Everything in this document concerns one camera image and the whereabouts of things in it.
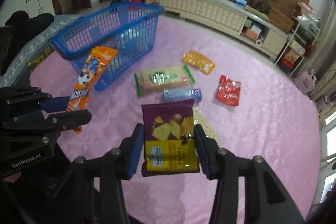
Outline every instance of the bed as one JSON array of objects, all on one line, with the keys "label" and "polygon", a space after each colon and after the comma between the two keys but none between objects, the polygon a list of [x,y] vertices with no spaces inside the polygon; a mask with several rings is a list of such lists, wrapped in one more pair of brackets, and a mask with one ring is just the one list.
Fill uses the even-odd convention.
[{"label": "bed", "polygon": [[17,54],[6,73],[1,77],[0,88],[17,85],[20,81],[26,85],[26,79],[30,73],[54,51],[51,45],[54,35],[79,18],[78,15],[55,16],[50,26],[30,40]]},{"label": "bed", "polygon": [[[219,146],[240,157],[262,155],[273,168],[305,218],[310,209],[319,173],[320,138],[313,103],[285,76],[201,28],[161,16],[154,49],[103,92],[94,91],[88,110],[92,121],[76,135],[63,132],[58,144],[73,161],[102,156],[118,147],[142,122],[141,104],[160,101],[161,93],[137,98],[134,72],[180,64],[188,50],[197,50],[216,63],[206,76],[191,68],[203,100],[199,109],[218,134]],[[238,107],[214,99],[219,77],[242,82]],[[78,78],[68,61],[53,52],[30,76],[32,86],[56,96],[69,96]],[[127,211],[146,224],[208,223],[216,181],[202,173],[144,178],[140,159],[137,173],[123,181]],[[244,221],[244,187],[239,184],[238,223]]]}]

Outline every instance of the purple snack bag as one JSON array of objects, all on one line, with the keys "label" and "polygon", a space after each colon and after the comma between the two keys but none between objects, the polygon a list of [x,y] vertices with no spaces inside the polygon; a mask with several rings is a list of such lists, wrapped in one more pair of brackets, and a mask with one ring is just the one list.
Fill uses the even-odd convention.
[{"label": "purple snack bag", "polygon": [[192,138],[193,105],[193,99],[142,105],[144,177],[200,171]]}]

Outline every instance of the cabinet drawer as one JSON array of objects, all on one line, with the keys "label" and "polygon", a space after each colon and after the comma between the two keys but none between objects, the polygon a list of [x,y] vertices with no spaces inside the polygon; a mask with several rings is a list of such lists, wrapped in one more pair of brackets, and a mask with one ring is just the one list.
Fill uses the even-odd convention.
[{"label": "cabinet drawer", "polygon": [[263,48],[269,50],[274,55],[278,55],[286,43],[286,39],[273,30],[269,30],[263,43]]}]

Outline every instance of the plastic bag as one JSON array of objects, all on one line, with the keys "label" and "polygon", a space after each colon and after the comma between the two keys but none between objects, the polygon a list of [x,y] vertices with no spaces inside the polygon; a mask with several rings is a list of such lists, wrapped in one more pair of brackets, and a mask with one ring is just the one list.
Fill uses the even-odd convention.
[{"label": "plastic bag", "polygon": [[163,90],[163,101],[176,102],[188,99],[194,99],[198,104],[202,100],[201,89],[171,89]]},{"label": "plastic bag", "polygon": [[219,80],[219,87],[216,93],[216,98],[226,105],[238,106],[240,88],[240,82],[233,81],[229,77],[222,75]]},{"label": "plastic bag", "polygon": [[206,75],[209,75],[211,71],[216,67],[215,63],[211,59],[193,50],[187,52],[187,54],[184,55],[181,60],[184,63],[195,66]]}]

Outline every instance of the window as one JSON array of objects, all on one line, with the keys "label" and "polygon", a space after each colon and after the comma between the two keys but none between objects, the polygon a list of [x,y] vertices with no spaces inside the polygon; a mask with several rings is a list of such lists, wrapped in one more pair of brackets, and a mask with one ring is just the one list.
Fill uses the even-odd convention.
[{"label": "window", "polygon": [[335,118],[336,118],[336,111],[333,114],[331,114],[328,118],[326,118],[325,125],[330,124],[332,122],[332,120],[335,119]]},{"label": "window", "polygon": [[327,133],[327,155],[336,153],[336,126]]},{"label": "window", "polygon": [[322,193],[322,197],[320,200],[320,203],[324,202],[326,197],[327,197],[327,192],[330,191],[333,187],[334,184],[334,180],[336,179],[336,173],[332,174],[328,177],[325,178],[324,181],[324,187],[323,187],[323,193]]}]

